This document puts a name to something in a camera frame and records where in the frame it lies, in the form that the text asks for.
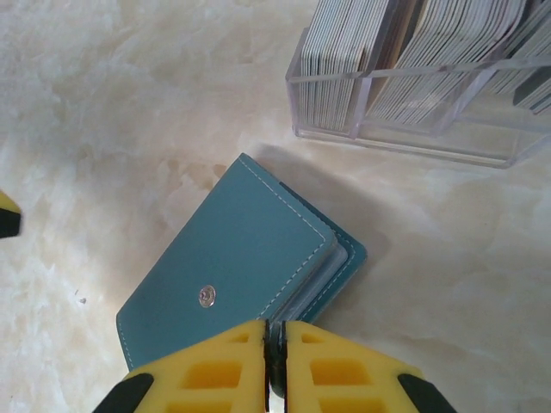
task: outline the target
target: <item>stack of cards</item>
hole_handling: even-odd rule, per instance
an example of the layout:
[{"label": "stack of cards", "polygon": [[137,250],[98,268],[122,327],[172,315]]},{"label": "stack of cards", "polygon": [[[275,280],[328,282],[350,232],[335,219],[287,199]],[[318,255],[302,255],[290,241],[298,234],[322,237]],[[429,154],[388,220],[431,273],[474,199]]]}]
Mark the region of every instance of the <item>stack of cards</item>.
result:
[{"label": "stack of cards", "polygon": [[[495,58],[520,23],[526,0],[426,0],[396,68],[455,65]],[[418,124],[465,74],[391,77],[373,99],[376,119]]]},{"label": "stack of cards", "polygon": [[[551,54],[551,0],[544,0],[511,36],[505,48],[507,58]],[[501,71],[486,86],[497,94],[512,93],[536,70]]]},{"label": "stack of cards", "polygon": [[513,104],[534,114],[551,114],[551,67],[534,72],[516,90]]},{"label": "stack of cards", "polygon": [[[300,56],[302,76],[375,68],[399,0],[320,0]],[[302,122],[344,129],[354,94],[353,80],[303,83]]]}]

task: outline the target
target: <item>metal snap button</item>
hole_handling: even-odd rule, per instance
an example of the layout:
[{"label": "metal snap button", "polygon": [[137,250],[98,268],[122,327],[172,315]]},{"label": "metal snap button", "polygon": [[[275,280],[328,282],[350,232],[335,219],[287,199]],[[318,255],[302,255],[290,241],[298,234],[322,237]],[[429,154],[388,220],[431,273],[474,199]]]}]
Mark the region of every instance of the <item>metal snap button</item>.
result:
[{"label": "metal snap button", "polygon": [[208,308],[214,304],[216,299],[216,290],[213,286],[204,286],[199,292],[199,304],[201,307]]}]

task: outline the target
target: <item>blue leather wallet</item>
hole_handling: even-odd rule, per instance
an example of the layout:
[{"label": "blue leather wallet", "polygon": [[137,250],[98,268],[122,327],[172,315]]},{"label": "blue leather wallet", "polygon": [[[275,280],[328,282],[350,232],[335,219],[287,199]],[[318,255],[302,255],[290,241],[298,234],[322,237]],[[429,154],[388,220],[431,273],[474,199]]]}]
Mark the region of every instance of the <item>blue leather wallet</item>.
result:
[{"label": "blue leather wallet", "polygon": [[253,318],[312,322],[366,259],[242,154],[117,314],[128,368]]}]

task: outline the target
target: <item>marble surface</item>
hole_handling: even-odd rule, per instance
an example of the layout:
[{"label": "marble surface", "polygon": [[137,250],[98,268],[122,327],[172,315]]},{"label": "marble surface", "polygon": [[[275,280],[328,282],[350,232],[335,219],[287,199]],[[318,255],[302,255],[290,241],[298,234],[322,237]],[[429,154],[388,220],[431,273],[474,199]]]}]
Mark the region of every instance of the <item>marble surface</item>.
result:
[{"label": "marble surface", "polygon": [[3,0],[2,411],[92,411],[115,313],[241,151],[368,248],[319,325],[465,412],[551,411],[551,150],[509,170],[298,140],[314,0]]}]

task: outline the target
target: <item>wallet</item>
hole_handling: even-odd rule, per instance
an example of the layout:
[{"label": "wallet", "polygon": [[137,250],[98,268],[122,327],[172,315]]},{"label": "wallet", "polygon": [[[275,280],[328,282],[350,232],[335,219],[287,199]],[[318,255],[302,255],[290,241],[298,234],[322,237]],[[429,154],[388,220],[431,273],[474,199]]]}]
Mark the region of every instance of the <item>wallet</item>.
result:
[{"label": "wallet", "polygon": [[253,318],[311,323],[366,257],[241,154],[117,314],[128,368]]}]

